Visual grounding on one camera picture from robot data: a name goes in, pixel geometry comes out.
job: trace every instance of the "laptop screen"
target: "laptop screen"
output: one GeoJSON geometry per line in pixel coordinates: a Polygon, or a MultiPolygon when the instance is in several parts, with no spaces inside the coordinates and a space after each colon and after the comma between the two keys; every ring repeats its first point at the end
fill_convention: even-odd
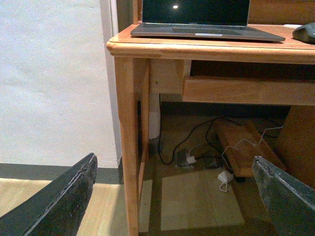
{"type": "Polygon", "coordinates": [[[143,0],[142,22],[247,25],[250,0],[143,0]]]}

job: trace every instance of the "power adapter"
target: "power adapter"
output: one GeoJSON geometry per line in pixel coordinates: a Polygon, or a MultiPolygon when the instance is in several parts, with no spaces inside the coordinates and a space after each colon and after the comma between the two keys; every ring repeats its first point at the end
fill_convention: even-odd
{"type": "Polygon", "coordinates": [[[228,171],[223,171],[221,174],[218,175],[218,179],[224,184],[229,184],[233,180],[233,178],[234,176],[228,171]]]}

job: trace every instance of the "cable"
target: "cable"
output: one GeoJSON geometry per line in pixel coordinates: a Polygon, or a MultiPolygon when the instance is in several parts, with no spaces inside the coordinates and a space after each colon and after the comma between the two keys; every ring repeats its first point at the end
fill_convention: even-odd
{"type": "Polygon", "coordinates": [[[282,129],[283,128],[283,126],[280,126],[280,127],[275,127],[275,128],[266,128],[265,130],[264,130],[264,132],[262,133],[262,135],[261,135],[261,139],[260,139],[260,141],[259,141],[259,143],[257,144],[257,146],[263,141],[263,137],[264,137],[264,135],[265,135],[265,132],[267,131],[267,130],[272,130],[272,129],[282,129]]]}
{"type": "Polygon", "coordinates": [[[174,148],[174,150],[173,150],[172,160],[171,160],[170,163],[172,163],[173,160],[174,160],[174,156],[175,156],[175,151],[176,151],[176,149],[177,149],[181,144],[183,144],[183,143],[191,136],[191,134],[193,133],[193,131],[194,131],[196,128],[198,128],[199,126],[202,126],[203,124],[206,124],[206,123],[209,123],[209,122],[211,122],[211,120],[208,120],[208,121],[205,121],[205,122],[203,122],[203,123],[201,123],[201,124],[196,125],[196,126],[191,130],[191,132],[188,134],[188,136],[187,136],[183,141],[181,141],[179,144],[177,144],[177,146],[176,146],[176,147],[174,148]]]}
{"type": "Polygon", "coordinates": [[[277,125],[277,126],[282,126],[282,124],[275,122],[274,120],[270,119],[270,118],[265,118],[267,121],[270,121],[271,123],[277,125]]]}
{"type": "Polygon", "coordinates": [[[206,140],[207,140],[207,142],[210,142],[209,140],[208,140],[208,133],[209,133],[209,131],[210,131],[210,129],[211,129],[211,126],[212,126],[212,124],[213,124],[213,122],[215,121],[215,120],[217,120],[217,119],[224,119],[224,120],[227,120],[227,121],[229,121],[229,122],[232,122],[232,123],[234,123],[234,124],[236,124],[236,125],[238,125],[238,126],[241,126],[239,123],[236,123],[236,122],[234,122],[234,121],[232,121],[232,120],[230,120],[230,119],[228,119],[228,118],[225,118],[225,117],[217,117],[217,118],[214,118],[212,121],[211,121],[211,124],[210,124],[210,126],[209,126],[209,128],[208,128],[208,130],[207,130],[207,132],[206,132],[206,140]]]}
{"type": "Polygon", "coordinates": [[[220,185],[220,187],[219,187],[219,190],[222,191],[222,192],[224,192],[224,193],[228,193],[228,190],[227,190],[227,187],[228,187],[228,186],[229,186],[229,185],[228,185],[227,183],[222,182],[221,185],[220,185]]]}
{"type": "Polygon", "coordinates": [[[158,104],[159,104],[159,137],[158,137],[158,156],[161,160],[161,162],[164,165],[170,165],[172,164],[174,157],[172,157],[172,160],[168,163],[164,162],[161,156],[161,136],[162,136],[162,112],[161,112],[161,94],[158,95],[158,104]]]}
{"type": "Polygon", "coordinates": [[[281,128],[283,128],[283,126],[275,127],[275,128],[266,128],[266,129],[264,130],[264,132],[262,133],[261,138],[260,138],[260,141],[258,142],[258,144],[254,144],[254,143],[252,143],[251,141],[249,141],[249,140],[247,140],[247,139],[242,139],[241,141],[239,141],[239,142],[238,142],[236,145],[234,145],[234,146],[227,146],[227,147],[225,148],[224,152],[222,153],[222,158],[224,159],[224,156],[223,156],[223,155],[224,155],[224,153],[226,152],[226,150],[227,150],[228,148],[232,148],[232,149],[235,149],[235,150],[239,151],[239,150],[237,149],[237,146],[238,146],[241,142],[243,142],[243,141],[246,141],[246,142],[250,143],[253,147],[259,146],[259,145],[261,144],[261,142],[264,140],[263,137],[264,137],[265,132],[266,132],[267,130],[281,129],[281,128]]]}
{"type": "Polygon", "coordinates": [[[272,138],[272,139],[277,139],[278,137],[277,136],[272,136],[272,135],[269,135],[269,134],[265,134],[266,137],[269,137],[269,138],[272,138]]]}
{"type": "Polygon", "coordinates": [[[196,145],[196,146],[193,146],[191,149],[189,149],[188,155],[191,156],[191,151],[192,151],[193,149],[195,149],[195,148],[197,148],[197,147],[199,147],[199,146],[205,145],[205,144],[212,144],[212,145],[213,145],[213,143],[209,143],[209,142],[202,143],[202,144],[198,144],[198,145],[196,145]]]}

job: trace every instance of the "desk drawer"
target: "desk drawer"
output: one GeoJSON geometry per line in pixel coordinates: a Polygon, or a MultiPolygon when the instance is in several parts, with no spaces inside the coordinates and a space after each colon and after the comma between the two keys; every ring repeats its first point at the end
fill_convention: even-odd
{"type": "Polygon", "coordinates": [[[186,76],[183,101],[277,105],[315,105],[315,83],[186,76]]]}

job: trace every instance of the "black cable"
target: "black cable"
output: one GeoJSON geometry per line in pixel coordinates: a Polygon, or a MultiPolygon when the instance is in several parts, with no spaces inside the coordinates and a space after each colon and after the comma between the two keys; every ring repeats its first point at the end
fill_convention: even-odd
{"type": "MultiPolygon", "coordinates": [[[[173,149],[172,159],[171,159],[171,161],[168,162],[168,163],[166,163],[166,162],[163,161],[162,156],[161,156],[161,152],[160,152],[160,139],[161,139],[161,127],[162,127],[161,121],[160,121],[160,127],[159,127],[159,128],[160,128],[160,135],[159,135],[159,139],[158,139],[158,155],[159,155],[159,158],[160,158],[161,162],[162,162],[164,165],[170,165],[170,164],[172,164],[172,162],[174,161],[174,156],[175,156],[175,151],[176,151],[176,149],[177,149],[181,144],[183,144],[183,143],[191,136],[191,134],[193,133],[193,131],[194,131],[196,128],[198,128],[199,126],[202,126],[203,124],[212,122],[213,120],[214,120],[214,119],[211,119],[211,120],[208,120],[208,121],[205,121],[205,122],[203,122],[203,123],[200,123],[200,124],[196,125],[196,126],[190,131],[190,133],[188,134],[188,136],[187,136],[183,141],[181,141],[179,144],[177,144],[177,146],[173,149]]],[[[213,144],[211,144],[211,146],[214,147],[216,150],[218,150],[218,151],[221,153],[221,151],[220,151],[217,147],[213,146],[213,144]]]]}
{"type": "Polygon", "coordinates": [[[265,118],[267,121],[270,121],[273,124],[276,124],[277,126],[282,126],[282,124],[275,122],[274,120],[270,119],[270,118],[265,118]]]}
{"type": "Polygon", "coordinates": [[[213,147],[215,150],[217,150],[219,153],[222,153],[220,149],[218,149],[216,146],[214,146],[212,143],[208,143],[211,147],[213,147]]]}
{"type": "Polygon", "coordinates": [[[162,136],[162,112],[161,112],[161,94],[158,95],[158,102],[159,102],[159,137],[158,137],[158,156],[161,160],[161,162],[164,165],[170,165],[172,164],[174,157],[172,157],[172,160],[169,163],[166,163],[163,161],[161,156],[161,136],[162,136]]]}
{"type": "Polygon", "coordinates": [[[234,124],[236,124],[236,125],[238,125],[238,126],[241,126],[239,123],[236,123],[236,122],[234,122],[234,121],[232,121],[232,120],[230,120],[230,119],[228,119],[228,118],[225,118],[225,117],[217,117],[217,118],[214,118],[213,120],[212,120],[212,122],[211,122],[211,124],[210,124],[210,126],[209,126],[209,128],[208,128],[208,130],[207,130],[207,132],[206,132],[206,140],[207,140],[207,142],[210,142],[209,140],[208,140],[208,133],[209,133],[209,131],[210,131],[210,129],[211,129],[211,126],[212,126],[212,124],[213,124],[213,122],[215,121],[215,120],[217,120],[217,119],[224,119],[224,120],[227,120],[227,121],[229,121],[229,122],[232,122],[232,123],[234,123],[234,124]]]}

